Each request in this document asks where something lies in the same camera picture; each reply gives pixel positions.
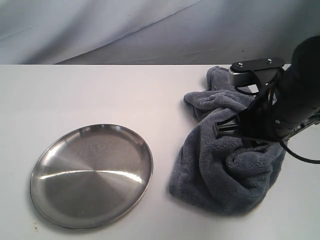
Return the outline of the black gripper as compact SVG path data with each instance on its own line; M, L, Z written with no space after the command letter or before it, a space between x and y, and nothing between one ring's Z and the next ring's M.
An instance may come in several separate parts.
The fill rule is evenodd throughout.
M268 83L248 108L238 114L215 122L213 130L217 139L235 137L242 139L245 147L287 141L310 126L310 118L293 122L273 116L276 84Z

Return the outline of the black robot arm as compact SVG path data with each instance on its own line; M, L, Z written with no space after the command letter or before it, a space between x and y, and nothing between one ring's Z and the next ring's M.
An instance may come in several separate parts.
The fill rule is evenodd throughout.
M281 58L238 61L229 68L237 91L255 85L247 108L213 126L217 138L236 137L262 143L286 141L319 121L320 37L312 36L293 51L291 65Z

